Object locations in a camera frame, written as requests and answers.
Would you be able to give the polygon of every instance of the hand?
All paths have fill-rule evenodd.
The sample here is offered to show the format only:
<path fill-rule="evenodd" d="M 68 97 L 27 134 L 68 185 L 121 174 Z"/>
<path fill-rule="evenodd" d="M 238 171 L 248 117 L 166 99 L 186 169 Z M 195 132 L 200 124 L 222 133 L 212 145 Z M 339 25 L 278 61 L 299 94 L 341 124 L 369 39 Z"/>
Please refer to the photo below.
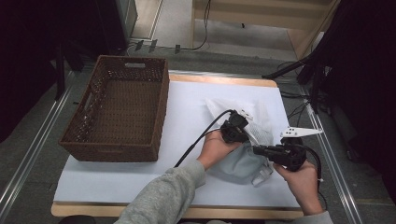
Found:
<path fill-rule="evenodd" d="M 296 172 L 288 171 L 276 163 L 274 163 L 274 168 L 288 182 L 289 188 L 305 216 L 323 213 L 318 199 L 317 169 L 312 163 L 305 161 Z"/>
<path fill-rule="evenodd" d="M 225 143 L 221 136 L 221 132 L 213 131 L 205 136 L 204 146 L 197 160 L 205 167 L 205 170 L 207 170 L 241 145 L 242 143 L 236 142 Z"/>

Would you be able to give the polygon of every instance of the basket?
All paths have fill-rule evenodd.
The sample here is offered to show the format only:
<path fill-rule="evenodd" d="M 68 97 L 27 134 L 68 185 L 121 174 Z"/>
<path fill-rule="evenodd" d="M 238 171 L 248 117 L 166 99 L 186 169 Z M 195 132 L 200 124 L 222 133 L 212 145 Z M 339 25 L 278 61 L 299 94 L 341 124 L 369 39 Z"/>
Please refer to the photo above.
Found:
<path fill-rule="evenodd" d="M 156 161 L 168 90 L 165 59 L 102 55 L 59 144 L 79 161 Z"/>

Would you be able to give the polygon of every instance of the gray sweatshirt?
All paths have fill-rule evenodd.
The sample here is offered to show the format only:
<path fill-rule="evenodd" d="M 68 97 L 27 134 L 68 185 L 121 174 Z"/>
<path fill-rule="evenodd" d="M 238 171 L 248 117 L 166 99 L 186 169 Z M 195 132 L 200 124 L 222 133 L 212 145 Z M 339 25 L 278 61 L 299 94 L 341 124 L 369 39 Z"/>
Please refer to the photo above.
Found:
<path fill-rule="evenodd" d="M 169 223 L 176 224 L 189 208 L 195 196 L 195 189 L 205 183 L 204 166 L 194 161 L 190 164 L 171 168 L 160 177 L 148 183 L 120 214 L 115 224 Z M 210 224 L 225 223 L 211 221 Z M 310 217 L 300 217 L 292 223 L 332 223 L 329 213 Z"/>

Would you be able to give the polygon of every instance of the person's arm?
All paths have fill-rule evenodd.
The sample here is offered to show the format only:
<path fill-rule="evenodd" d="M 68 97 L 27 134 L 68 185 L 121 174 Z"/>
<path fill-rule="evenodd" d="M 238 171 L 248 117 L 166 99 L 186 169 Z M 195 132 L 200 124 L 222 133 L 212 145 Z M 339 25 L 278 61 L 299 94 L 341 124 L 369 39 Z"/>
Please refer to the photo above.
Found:
<path fill-rule="evenodd" d="M 116 224 L 177 223 L 189 208 L 195 189 L 205 183 L 205 170 L 239 145 L 224 143 L 219 131 L 207 134 L 196 161 L 169 169 L 148 183 L 122 211 Z"/>
<path fill-rule="evenodd" d="M 329 213 L 323 211 L 319 202 L 317 170 L 312 163 L 305 161 L 296 172 L 276 163 L 274 168 L 288 182 L 291 193 L 303 210 L 304 217 L 296 218 L 293 223 L 332 223 Z"/>

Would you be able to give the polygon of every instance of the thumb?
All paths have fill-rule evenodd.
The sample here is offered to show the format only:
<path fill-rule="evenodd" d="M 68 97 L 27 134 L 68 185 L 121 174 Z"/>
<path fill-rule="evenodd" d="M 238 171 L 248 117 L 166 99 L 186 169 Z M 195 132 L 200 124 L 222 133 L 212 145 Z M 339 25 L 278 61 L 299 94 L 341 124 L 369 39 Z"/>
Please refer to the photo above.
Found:
<path fill-rule="evenodd" d="M 274 169 L 275 169 L 281 176 L 283 176 L 283 178 L 287 179 L 287 176 L 289 175 L 289 172 L 290 172 L 290 171 L 286 170 L 282 165 L 279 165 L 279 164 L 276 164 L 276 163 L 274 163 L 273 166 L 274 166 Z"/>

